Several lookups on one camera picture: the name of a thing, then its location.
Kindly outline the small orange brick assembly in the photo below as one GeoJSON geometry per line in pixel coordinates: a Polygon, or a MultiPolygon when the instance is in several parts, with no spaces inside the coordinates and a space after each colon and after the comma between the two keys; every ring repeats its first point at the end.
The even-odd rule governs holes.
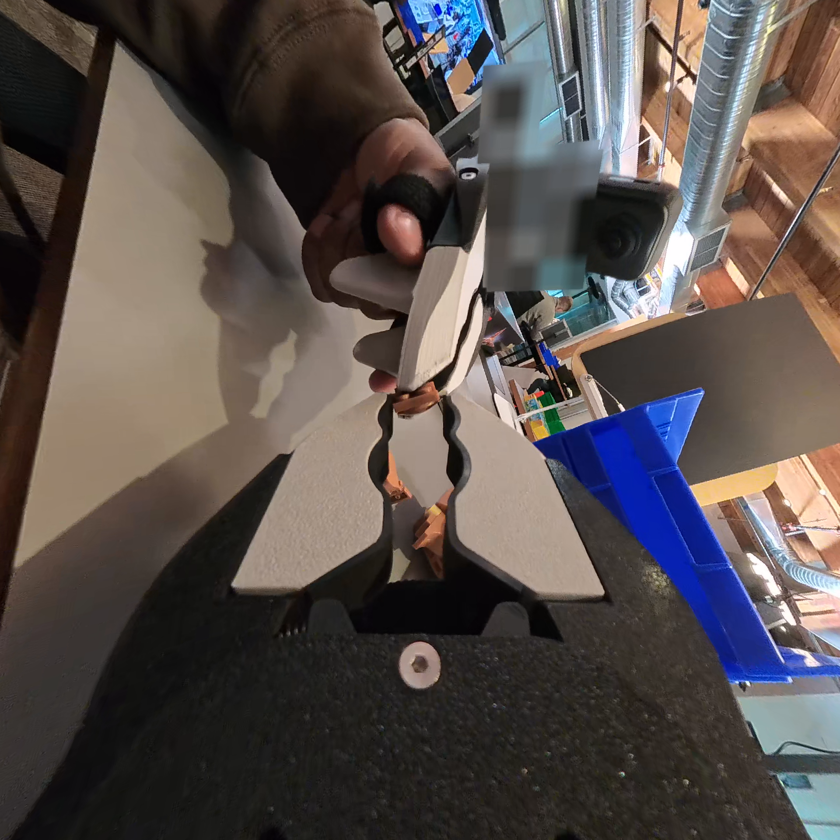
{"type": "Polygon", "coordinates": [[[399,392],[393,397],[394,414],[414,417],[429,411],[440,403],[442,396],[433,382],[427,382],[412,392],[399,392]]]}

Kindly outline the grey desk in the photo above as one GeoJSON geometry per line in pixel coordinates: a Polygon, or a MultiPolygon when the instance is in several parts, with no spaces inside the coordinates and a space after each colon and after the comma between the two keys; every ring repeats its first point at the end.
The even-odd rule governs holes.
{"type": "Polygon", "coordinates": [[[2,628],[2,838],[179,549],[369,394],[384,321],[317,300],[267,165],[118,45],[2,628]]]}

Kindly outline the tan brown brick toy figure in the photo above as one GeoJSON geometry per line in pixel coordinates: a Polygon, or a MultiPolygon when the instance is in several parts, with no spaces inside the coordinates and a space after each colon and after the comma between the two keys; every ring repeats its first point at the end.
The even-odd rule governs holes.
{"type": "Polygon", "coordinates": [[[393,562],[390,582],[441,581],[444,537],[453,487],[430,507],[424,507],[391,471],[384,487],[391,502],[393,562]]]}

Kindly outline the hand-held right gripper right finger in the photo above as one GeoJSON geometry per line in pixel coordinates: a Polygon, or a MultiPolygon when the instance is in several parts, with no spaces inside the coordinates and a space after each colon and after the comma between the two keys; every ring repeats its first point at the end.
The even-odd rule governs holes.
{"type": "Polygon", "coordinates": [[[542,602],[596,602],[603,584],[545,457],[470,399],[444,399],[448,474],[447,571],[490,574],[542,602]]]}

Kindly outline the person's left hand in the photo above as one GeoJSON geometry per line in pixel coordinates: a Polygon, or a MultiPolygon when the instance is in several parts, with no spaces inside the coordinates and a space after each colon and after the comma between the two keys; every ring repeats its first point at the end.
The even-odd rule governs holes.
{"type": "MultiPolygon", "coordinates": [[[[419,175],[442,195],[448,194],[455,178],[443,150],[427,127],[415,119],[394,119],[374,130],[308,226],[301,263],[310,290],[320,302],[359,310],[372,320],[396,317],[395,311],[333,289],[329,279],[339,263],[366,254],[360,227],[366,187],[371,181],[381,184],[399,174],[419,175]]],[[[426,239],[420,222],[407,208],[383,206],[377,231],[395,261],[405,266],[422,264],[426,239]]]]}

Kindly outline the black computer monitor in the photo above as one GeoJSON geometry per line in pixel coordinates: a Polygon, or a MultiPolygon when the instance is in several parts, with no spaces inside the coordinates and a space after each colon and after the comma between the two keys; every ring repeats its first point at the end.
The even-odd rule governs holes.
{"type": "Polygon", "coordinates": [[[415,46],[425,43],[443,29],[444,39],[426,58],[429,67],[455,68],[476,46],[482,34],[490,38],[489,57],[498,59],[497,46],[506,30],[497,2],[482,1],[397,1],[394,8],[408,38],[415,46]]]}

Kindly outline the black board with wooden edge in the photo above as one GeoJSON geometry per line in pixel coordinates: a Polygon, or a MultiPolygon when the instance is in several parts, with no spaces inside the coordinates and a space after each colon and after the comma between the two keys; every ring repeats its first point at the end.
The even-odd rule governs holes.
{"type": "Polygon", "coordinates": [[[703,390],[677,458],[702,507],[761,491],[773,465],[839,441],[838,358],[794,293],[626,322],[570,366],[594,417],[703,390]]]}

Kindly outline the person's left forearm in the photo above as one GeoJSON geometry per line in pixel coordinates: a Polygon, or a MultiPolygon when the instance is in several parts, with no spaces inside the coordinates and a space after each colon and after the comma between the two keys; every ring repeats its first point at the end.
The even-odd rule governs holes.
{"type": "Polygon", "coordinates": [[[363,142],[427,121],[398,80],[375,12],[358,1],[58,1],[114,33],[265,161],[308,227],[363,142]]]}

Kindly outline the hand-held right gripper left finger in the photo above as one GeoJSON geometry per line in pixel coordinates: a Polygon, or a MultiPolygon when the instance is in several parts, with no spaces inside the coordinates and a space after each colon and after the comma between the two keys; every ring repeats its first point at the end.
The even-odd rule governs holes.
{"type": "Polygon", "coordinates": [[[242,595],[365,600],[392,570],[392,399],[373,394],[290,456],[232,586],[242,595]]]}

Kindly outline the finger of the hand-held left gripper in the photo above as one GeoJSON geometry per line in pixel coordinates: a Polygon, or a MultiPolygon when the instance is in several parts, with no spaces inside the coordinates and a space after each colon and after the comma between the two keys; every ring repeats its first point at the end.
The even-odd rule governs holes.
{"type": "Polygon", "coordinates": [[[353,357],[374,371],[398,376],[400,370],[405,324],[363,336],[353,347],[353,357]]]}
{"type": "Polygon", "coordinates": [[[418,268],[388,254],[347,259],[330,276],[342,293],[406,316],[398,392],[433,382],[440,395],[466,378],[487,324],[481,294],[486,211],[465,226],[448,214],[418,268]]]}

